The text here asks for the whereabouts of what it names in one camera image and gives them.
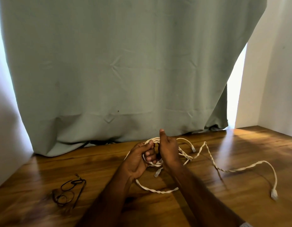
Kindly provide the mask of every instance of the hand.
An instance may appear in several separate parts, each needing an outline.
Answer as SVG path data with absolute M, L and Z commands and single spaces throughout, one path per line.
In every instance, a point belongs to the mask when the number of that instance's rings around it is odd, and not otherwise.
M 175 165 L 182 165 L 177 139 L 166 136 L 163 129 L 160 129 L 159 153 L 163 159 L 163 167 L 167 172 L 170 172 L 170 168 Z
M 153 162 L 154 164 L 157 162 L 155 144 L 153 141 L 150 140 L 146 145 L 144 145 L 144 143 L 145 142 L 136 144 L 120 166 L 120 169 L 128 174 L 132 180 L 139 178 L 148 167 L 148 163 L 144 161 L 142 154 L 145 153 L 147 161 Z

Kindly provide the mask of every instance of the wooden table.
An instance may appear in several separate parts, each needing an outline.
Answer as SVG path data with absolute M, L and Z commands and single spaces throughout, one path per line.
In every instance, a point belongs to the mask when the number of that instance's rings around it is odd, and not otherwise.
M 278 176 L 279 200 L 270 196 L 274 183 L 266 164 L 240 173 L 223 173 L 220 179 L 206 149 L 187 167 L 243 219 L 256 226 L 292 226 L 292 137 L 259 127 L 183 136 L 198 150 L 204 141 L 223 169 L 269 161 Z M 62 156 L 33 156 L 0 187 L 0 226 L 74 226 L 104 188 L 126 153 L 136 142 L 78 149 Z M 192 156 L 189 145 L 180 147 Z M 175 187 L 165 171 L 158 178 L 148 168 L 140 183 L 155 190 Z M 69 214 L 51 199 L 51 191 L 78 173 L 87 180 L 77 207 Z M 120 226 L 195 226 L 195 219 L 180 191 L 157 194 L 136 184 L 124 205 Z

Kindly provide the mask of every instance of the curtain fold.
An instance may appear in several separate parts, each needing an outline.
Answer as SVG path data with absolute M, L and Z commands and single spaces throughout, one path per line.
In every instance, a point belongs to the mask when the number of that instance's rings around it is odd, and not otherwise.
M 34 151 L 226 127 L 222 93 L 265 8 L 266 0 L 0 0 Z

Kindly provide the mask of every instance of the twisted white cable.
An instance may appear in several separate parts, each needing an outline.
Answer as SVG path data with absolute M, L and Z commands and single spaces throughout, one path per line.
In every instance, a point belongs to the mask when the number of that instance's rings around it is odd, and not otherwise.
M 195 148 L 194 148 L 194 146 L 192 145 L 191 142 L 189 142 L 187 139 L 184 139 L 184 138 L 177 138 L 177 140 L 180 140 L 180 139 L 187 141 L 187 142 L 190 144 L 190 146 L 191 146 L 191 148 L 192 148 L 192 151 L 193 151 L 193 152 L 196 152 L 196 150 L 195 150 Z M 145 142 L 145 144 L 147 144 L 150 140 L 152 140 L 154 143 L 160 143 L 160 138 L 159 138 L 159 137 L 155 137 L 155 138 L 152 138 L 152 139 L 147 140 L 147 141 Z M 221 169 L 221 168 L 219 168 L 219 167 L 216 166 L 216 164 L 215 164 L 215 162 L 214 162 L 214 159 L 213 159 L 213 157 L 212 157 L 212 155 L 211 155 L 211 153 L 210 153 L 210 151 L 209 151 L 209 148 L 208 148 L 208 146 L 207 146 L 207 143 L 204 142 L 204 144 L 200 147 L 200 150 L 199 150 L 199 152 L 197 153 L 197 155 L 196 155 L 195 157 L 191 157 L 191 156 L 187 155 L 187 154 L 186 154 L 186 153 L 185 153 L 185 152 L 179 147 L 179 155 L 184 156 L 184 157 L 187 159 L 187 160 L 184 162 L 183 165 L 185 165 L 185 164 L 188 163 L 189 161 L 192 161 L 193 159 L 197 158 L 197 157 L 200 155 L 200 153 L 201 153 L 201 151 L 202 151 L 202 149 L 203 149 L 204 146 L 206 146 L 206 148 L 207 148 L 207 150 L 208 150 L 208 153 L 209 153 L 209 155 L 210 155 L 210 157 L 211 157 L 211 161 L 212 161 L 214 167 L 215 167 L 217 170 L 220 170 L 220 171 L 223 171 L 223 172 L 226 172 L 226 173 L 228 173 L 228 172 L 242 171 L 242 170 L 246 170 L 246 169 L 248 169 L 248 168 L 255 167 L 257 164 L 267 163 L 267 164 L 272 168 L 272 170 L 273 170 L 273 174 L 274 174 L 274 186 L 273 186 L 273 188 L 272 188 L 272 190 L 271 190 L 271 198 L 272 198 L 273 200 L 277 200 L 277 191 L 276 191 L 276 187 L 277 187 L 277 174 L 276 174 L 276 172 L 275 172 L 273 166 L 272 166 L 269 162 L 267 162 L 267 161 L 258 161 L 257 163 L 251 164 L 250 166 L 242 167 L 242 168 L 239 168 L 239 169 L 223 170 L 223 169 Z M 146 161 L 146 162 L 150 164 L 149 166 L 161 167 L 161 166 L 163 165 L 163 160 L 162 160 L 162 159 L 160 159 L 156 164 L 153 164 L 152 162 L 148 162 L 148 161 Z M 160 172 L 161 172 L 162 169 L 163 169 L 163 167 L 159 168 L 159 169 L 156 171 L 156 173 L 155 173 L 155 177 L 157 177 L 157 176 L 160 174 Z M 149 189 L 149 188 L 147 188 L 147 187 L 142 186 L 142 185 L 139 183 L 139 181 L 138 181 L 137 179 L 136 179 L 135 181 L 136 181 L 137 184 L 138 184 L 141 188 L 143 188 L 144 190 L 148 190 L 148 191 L 155 192 L 155 193 L 171 193 L 171 192 L 176 191 L 176 190 L 179 189 L 179 188 L 177 187 L 177 188 L 175 188 L 175 189 L 173 189 L 173 190 L 169 190 L 169 191 L 157 191 L 157 190 Z

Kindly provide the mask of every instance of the person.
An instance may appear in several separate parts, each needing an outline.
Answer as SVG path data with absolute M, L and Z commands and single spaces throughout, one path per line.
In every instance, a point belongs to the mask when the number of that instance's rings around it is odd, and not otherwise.
M 76 227 L 115 226 L 121 214 L 129 188 L 133 181 L 146 170 L 146 160 L 156 163 L 154 143 L 136 144 L 127 158 L 119 166 L 110 182 L 100 193 L 91 207 L 79 220 Z M 231 209 L 217 199 L 186 166 L 183 166 L 178 154 L 178 143 L 160 129 L 159 153 L 163 159 L 163 168 L 174 179 L 182 195 L 192 210 L 198 226 L 248 227 L 250 226 Z

